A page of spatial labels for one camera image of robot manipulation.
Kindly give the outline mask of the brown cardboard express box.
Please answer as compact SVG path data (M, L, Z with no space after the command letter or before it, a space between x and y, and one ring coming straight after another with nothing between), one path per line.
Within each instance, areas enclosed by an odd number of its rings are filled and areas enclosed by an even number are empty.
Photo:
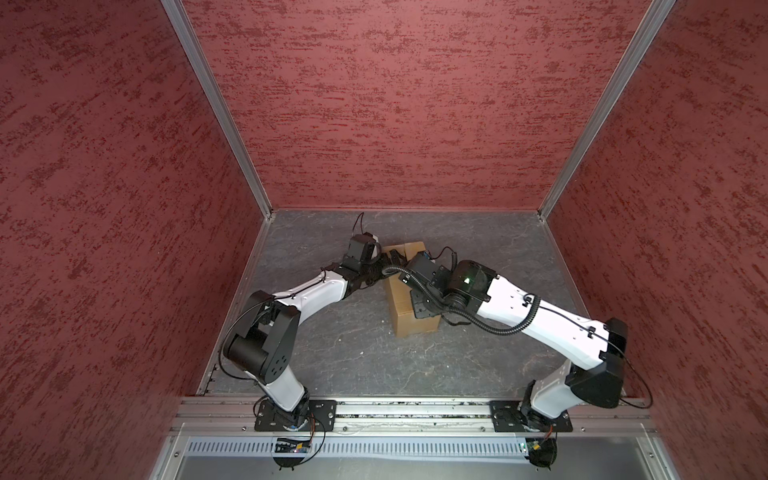
M423 242L409 242L383 247L384 252L393 251L404 256L406 263L418 252L425 251ZM385 280L385 290L390 310L393 331L397 338L415 334L436 332L439 328L440 316L417 318L411 299L411 288L399 279L400 273Z

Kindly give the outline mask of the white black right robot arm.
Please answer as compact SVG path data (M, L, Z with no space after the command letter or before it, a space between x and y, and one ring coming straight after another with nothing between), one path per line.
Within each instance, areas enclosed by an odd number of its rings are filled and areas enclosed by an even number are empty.
M475 261L446 268L420 252L389 272L398 275L415 292L418 307L432 315L495 336L523 334L564 357L559 369L526 387L514 416L526 427L544 430L580 404L603 409L619 405L626 370L624 322L573 314Z

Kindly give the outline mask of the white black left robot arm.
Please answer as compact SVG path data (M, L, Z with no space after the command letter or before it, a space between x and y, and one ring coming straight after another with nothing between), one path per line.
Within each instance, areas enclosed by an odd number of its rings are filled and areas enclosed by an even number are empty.
M256 291L227 331L219 352L254 381L267 399L296 425L309 415L309 393L290 368L300 325L322 309L384 278L392 264L371 233L351 237L339 262L283 292Z

